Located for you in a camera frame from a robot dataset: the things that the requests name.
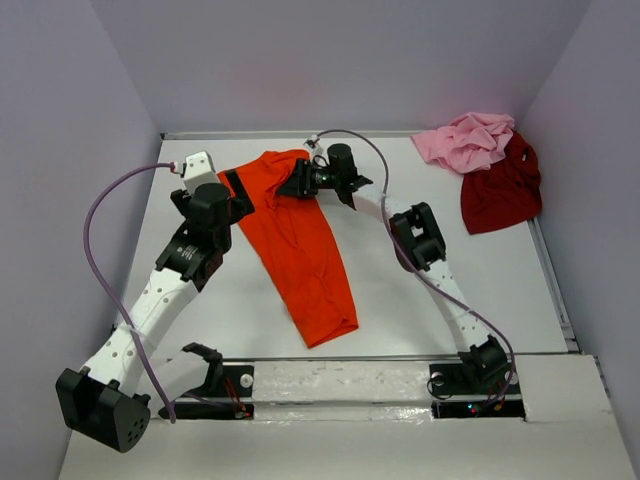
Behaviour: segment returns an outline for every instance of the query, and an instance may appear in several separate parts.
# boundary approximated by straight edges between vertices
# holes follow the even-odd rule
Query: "pink cloth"
[[[458,173],[489,170],[505,157],[515,120],[509,115],[465,113],[450,125],[411,137],[427,163]]]

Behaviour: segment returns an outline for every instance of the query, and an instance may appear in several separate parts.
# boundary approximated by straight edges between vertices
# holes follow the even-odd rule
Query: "red cloth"
[[[538,157],[514,132],[504,160],[490,170],[467,173],[462,182],[462,218],[469,233],[486,233],[535,217],[542,209]]]
[[[307,347],[358,328],[347,274],[315,199],[277,196],[305,150],[265,152],[236,168],[255,213],[239,225],[266,267]],[[226,177],[220,180],[227,184]],[[265,312],[265,328],[269,328]]]

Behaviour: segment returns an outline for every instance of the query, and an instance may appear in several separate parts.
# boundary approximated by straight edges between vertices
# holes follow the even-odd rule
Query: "wire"
[[[504,387],[502,387],[502,389],[500,389],[500,392],[498,393],[498,395],[496,395],[491,400],[487,400],[482,405],[482,407],[486,408],[486,407],[488,407],[490,405],[493,405],[498,399],[504,397],[505,394],[507,393],[507,389],[509,388],[509,385],[511,383],[511,379],[513,378],[513,375],[514,375],[515,369],[516,369],[516,356],[515,356],[515,353],[513,351],[513,348],[511,347],[511,343],[509,342],[509,339],[493,323],[491,323],[489,320],[484,318],[478,312],[476,312],[475,310],[470,308],[464,302],[462,302],[462,301],[458,300],[457,298],[455,298],[453,295],[450,295],[449,293],[447,293],[446,291],[442,290],[441,288],[436,287],[433,283],[431,283],[429,280],[427,280],[420,273],[420,271],[413,265],[413,263],[411,263],[411,261],[409,260],[407,255],[404,253],[404,250],[401,248],[399,242],[395,239],[395,237],[391,233],[391,226],[389,225],[389,216],[387,215],[387,210],[386,210],[387,189],[389,187],[389,164],[387,163],[387,159],[385,158],[384,154],[380,151],[380,149],[371,140],[369,140],[367,137],[365,137],[364,135],[362,135],[360,133],[354,132],[352,130],[345,130],[345,129],[342,129],[342,128],[333,128],[333,129],[330,129],[330,130],[324,130],[324,131],[318,133],[317,136],[318,136],[318,139],[320,139],[321,137],[323,137],[325,135],[332,134],[332,133],[343,133],[343,134],[346,134],[346,135],[351,135],[351,136],[354,136],[356,138],[359,138],[360,140],[362,140],[366,144],[368,144],[371,148],[373,148],[373,150],[375,150],[375,152],[378,154],[378,157],[380,157],[380,160],[382,161],[382,166],[384,167],[384,184],[382,186],[382,201],[381,201],[381,206],[380,206],[380,210],[381,210],[381,213],[382,213],[382,220],[383,220],[382,223],[384,224],[385,229],[387,230],[387,234],[389,235],[389,238],[391,239],[391,241],[393,242],[393,245],[395,246],[396,252],[398,252],[398,254],[402,258],[404,263],[409,266],[409,268],[411,269],[411,271],[414,274],[414,276],[418,279],[418,281],[420,281],[420,283],[422,283],[425,287],[427,287],[427,288],[435,291],[439,295],[443,296],[444,298],[449,300],[454,305],[462,308],[463,310],[468,311],[470,315],[474,316],[475,318],[480,320],[482,323],[484,323],[490,330],[492,330],[498,337],[500,337],[502,339],[502,341],[506,345],[507,349],[509,350],[509,357],[511,359],[511,363],[509,365],[509,375],[507,377],[506,383],[505,383]]]
[[[232,407],[233,405],[231,403],[222,403],[222,402],[212,402],[211,400],[208,400],[204,397],[201,397],[200,395],[195,395],[193,393],[183,393],[182,394],[183,397],[187,397],[187,398],[193,398],[194,400],[199,401],[200,403],[204,403],[205,405],[210,405],[212,407],[217,407],[217,408],[228,408],[228,407]]]
[[[130,179],[134,175],[137,175],[139,173],[146,172],[149,170],[155,170],[157,168],[172,168],[172,167],[173,167],[173,164],[171,163],[156,163],[154,165],[146,165],[144,167],[139,167],[139,168],[136,168],[135,170],[130,171],[126,175],[123,175],[122,177],[118,178],[111,185],[105,188],[104,191],[100,195],[98,195],[98,198],[95,199],[95,201],[93,202],[93,205],[91,205],[91,208],[87,213],[87,217],[85,218],[85,221],[84,221],[82,240],[84,244],[84,254],[87,257],[87,262],[89,262],[89,267],[91,267],[91,271],[96,276],[96,278],[98,279],[98,282],[100,282],[100,285],[102,286],[104,291],[107,293],[111,301],[115,304],[116,308],[118,309],[118,312],[120,312],[120,315],[122,315],[122,318],[124,319],[125,323],[131,328],[131,338],[138,352],[138,357],[140,358],[140,362],[142,362],[142,366],[144,367],[145,372],[147,372],[147,375],[149,376],[149,380],[151,380],[153,388],[156,390],[156,392],[158,392],[158,395],[160,396],[162,403],[167,409],[167,412],[169,414],[169,420],[171,421],[171,423],[175,423],[176,412],[175,412],[175,409],[173,408],[173,403],[169,400],[169,397],[167,396],[166,392],[162,388],[162,385],[160,385],[160,382],[158,381],[158,377],[156,377],[156,374],[153,371],[151,362],[149,362],[149,357],[147,357],[147,354],[144,351],[144,346],[142,345],[142,341],[140,340],[140,335],[136,331],[135,324],[133,323],[133,320],[131,319],[131,316],[129,315],[127,308],[124,306],[120,298],[118,298],[118,294],[115,292],[113,287],[109,284],[107,279],[104,278],[104,275],[102,275],[102,272],[100,272],[100,269],[98,268],[98,265],[96,264],[96,261],[93,258],[93,252],[91,251],[91,244],[89,242],[89,232],[91,230],[91,222],[93,220],[93,216],[96,213],[98,206],[100,206],[102,201],[106,198],[107,195],[109,195],[109,193],[111,193],[118,185]]]
[[[329,162],[327,161],[327,159],[319,154],[313,156],[313,163],[315,163],[316,165],[320,165],[320,163],[316,161],[316,158],[321,158],[325,167],[329,166]]]

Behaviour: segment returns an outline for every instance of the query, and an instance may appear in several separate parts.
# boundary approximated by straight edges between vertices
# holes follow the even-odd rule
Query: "screw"
[[[245,373],[240,377],[240,385],[242,388],[249,388],[253,385],[253,377],[248,373]]]

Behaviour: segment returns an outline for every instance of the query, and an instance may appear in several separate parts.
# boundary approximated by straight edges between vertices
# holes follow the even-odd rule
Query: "white table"
[[[409,139],[374,141],[391,164],[390,193],[431,205],[467,299],[503,329],[520,354],[527,421],[431,418],[428,357],[456,353],[449,330],[430,295],[398,266],[384,228],[325,192],[319,201],[342,254],[360,329],[308,350],[258,256],[234,228],[224,265],[173,325],[156,359],[191,341],[227,359],[263,358],[254,363],[254,420],[154,420],[126,455],[74,432],[61,480],[633,478],[593,359],[557,355],[567,347],[528,225],[469,236],[460,215],[460,177],[424,165]],[[207,150],[222,170],[300,143],[165,141],[160,161]],[[361,173],[381,182],[375,155],[358,141],[347,143]],[[178,178],[155,176],[128,305],[180,224],[169,201],[177,188]],[[385,356],[425,360],[362,361]]]
[[[448,260],[471,306],[494,321],[517,353],[558,353],[567,347],[540,260],[526,223],[470,236],[460,213],[462,178],[425,165],[409,138],[373,138],[390,164],[389,193],[409,203],[426,201],[447,243]],[[382,185],[375,153],[358,139],[323,138],[329,146],[353,148],[361,174]],[[165,141],[160,162],[206,150],[220,171],[248,163],[266,150],[300,148],[300,138]],[[178,177],[156,173],[125,303],[140,295],[158,255],[181,222],[169,200]],[[183,312],[161,343],[157,358],[169,358],[198,341],[226,358],[378,357],[455,354],[448,327],[423,287],[398,265],[384,227],[342,205],[333,192],[318,200],[347,271],[360,328],[307,349],[259,257],[239,227],[233,247],[203,292]]]
[[[255,367],[253,421],[155,420],[124,455],[74,432],[60,480],[634,478],[591,357],[520,356],[526,422],[433,420],[426,362]]]

